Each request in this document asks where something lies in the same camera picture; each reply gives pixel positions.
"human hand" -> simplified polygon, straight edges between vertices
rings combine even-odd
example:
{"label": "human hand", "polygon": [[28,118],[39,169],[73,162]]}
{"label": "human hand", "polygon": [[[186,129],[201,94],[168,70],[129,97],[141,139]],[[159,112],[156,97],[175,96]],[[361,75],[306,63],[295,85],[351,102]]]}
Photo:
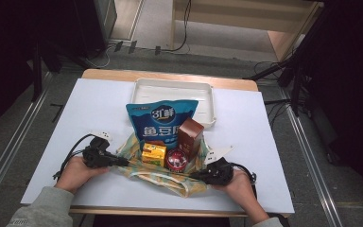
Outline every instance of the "human hand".
{"label": "human hand", "polygon": [[244,171],[233,170],[233,178],[225,186],[212,185],[214,189],[226,192],[229,197],[244,209],[253,224],[269,218],[254,196],[249,176]]}
{"label": "human hand", "polygon": [[82,157],[75,156],[67,163],[55,187],[75,194],[92,177],[108,171],[107,167],[89,168],[84,164]]}

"red box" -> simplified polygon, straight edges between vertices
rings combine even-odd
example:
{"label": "red box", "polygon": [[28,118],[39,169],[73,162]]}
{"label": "red box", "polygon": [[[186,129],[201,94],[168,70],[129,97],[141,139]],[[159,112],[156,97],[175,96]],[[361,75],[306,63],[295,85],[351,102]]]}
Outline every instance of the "red box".
{"label": "red box", "polygon": [[203,137],[204,127],[197,121],[187,118],[178,129],[179,149],[187,155],[188,162],[196,158]]}

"gray sleeve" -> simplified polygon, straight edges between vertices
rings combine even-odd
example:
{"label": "gray sleeve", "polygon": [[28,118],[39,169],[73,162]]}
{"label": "gray sleeve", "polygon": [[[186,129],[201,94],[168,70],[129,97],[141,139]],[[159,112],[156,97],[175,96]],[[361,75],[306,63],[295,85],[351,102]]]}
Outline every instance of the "gray sleeve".
{"label": "gray sleeve", "polygon": [[74,195],[56,187],[44,187],[37,199],[29,206],[14,213],[7,227],[73,226],[69,217]]}
{"label": "gray sleeve", "polygon": [[283,227],[278,218],[269,218],[264,220],[258,224],[253,225],[252,227]]}

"blue snack bag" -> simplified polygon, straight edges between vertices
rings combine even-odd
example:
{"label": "blue snack bag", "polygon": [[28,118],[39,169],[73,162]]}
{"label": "blue snack bag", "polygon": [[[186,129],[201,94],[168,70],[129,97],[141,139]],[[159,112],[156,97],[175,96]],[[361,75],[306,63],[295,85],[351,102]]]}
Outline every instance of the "blue snack bag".
{"label": "blue snack bag", "polygon": [[188,118],[193,118],[197,100],[159,101],[146,104],[127,104],[126,109],[138,140],[164,145],[167,149],[177,146],[178,128]]}

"yellow box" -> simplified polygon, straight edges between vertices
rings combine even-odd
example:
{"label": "yellow box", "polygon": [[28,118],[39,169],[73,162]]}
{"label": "yellow box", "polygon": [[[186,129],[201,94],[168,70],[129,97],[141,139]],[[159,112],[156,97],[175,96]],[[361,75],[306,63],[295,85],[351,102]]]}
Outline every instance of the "yellow box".
{"label": "yellow box", "polygon": [[164,157],[166,155],[166,147],[145,143],[141,161],[143,163],[154,164],[164,167]]}

